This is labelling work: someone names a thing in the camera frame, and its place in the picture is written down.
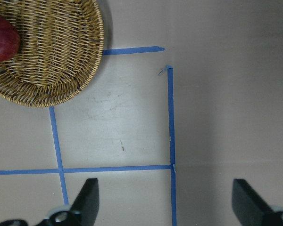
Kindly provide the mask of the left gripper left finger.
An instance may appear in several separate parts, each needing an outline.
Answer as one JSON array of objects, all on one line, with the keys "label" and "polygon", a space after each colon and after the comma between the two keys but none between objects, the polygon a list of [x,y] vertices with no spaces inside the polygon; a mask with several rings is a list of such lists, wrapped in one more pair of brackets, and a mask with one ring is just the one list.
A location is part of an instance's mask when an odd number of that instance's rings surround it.
[{"label": "left gripper left finger", "polygon": [[39,226],[92,226],[100,207],[99,183],[89,178],[70,206],[57,208],[46,216]]}]

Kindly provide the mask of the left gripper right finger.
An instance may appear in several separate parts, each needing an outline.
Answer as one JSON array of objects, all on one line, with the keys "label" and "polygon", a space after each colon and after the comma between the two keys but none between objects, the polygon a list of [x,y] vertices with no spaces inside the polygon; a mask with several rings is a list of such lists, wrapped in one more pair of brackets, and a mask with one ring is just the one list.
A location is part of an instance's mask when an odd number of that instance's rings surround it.
[{"label": "left gripper right finger", "polygon": [[245,179],[233,180],[232,210],[242,226],[283,226],[283,210],[269,206]]}]

